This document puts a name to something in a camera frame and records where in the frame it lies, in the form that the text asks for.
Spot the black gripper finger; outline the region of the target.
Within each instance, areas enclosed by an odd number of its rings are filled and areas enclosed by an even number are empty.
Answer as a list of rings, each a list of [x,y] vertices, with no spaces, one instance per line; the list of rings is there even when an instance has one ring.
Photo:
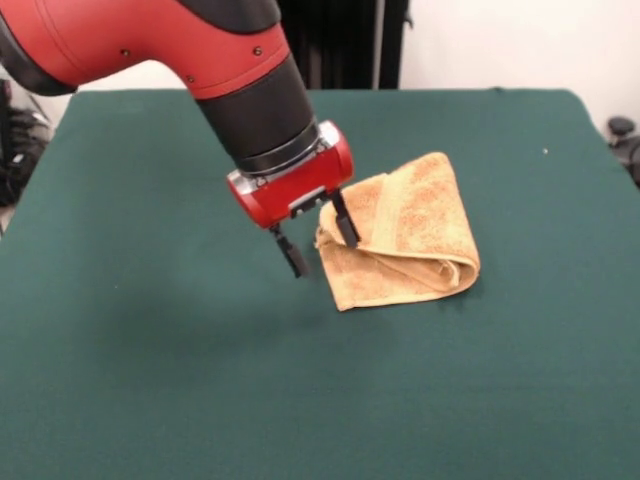
[[[306,277],[309,273],[308,264],[296,245],[290,242],[279,224],[269,228],[281,253],[285,257],[296,278]]]
[[[360,235],[348,211],[342,190],[336,189],[331,194],[331,202],[336,212],[335,222],[347,247],[357,247]]]

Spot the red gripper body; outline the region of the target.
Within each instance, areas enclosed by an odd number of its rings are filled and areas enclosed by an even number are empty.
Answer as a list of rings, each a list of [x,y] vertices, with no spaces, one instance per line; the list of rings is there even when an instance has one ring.
[[[227,175],[227,184],[249,218],[269,229],[313,208],[353,174],[346,138],[334,122],[325,120],[319,124],[315,144],[293,165],[258,176],[236,169]]]

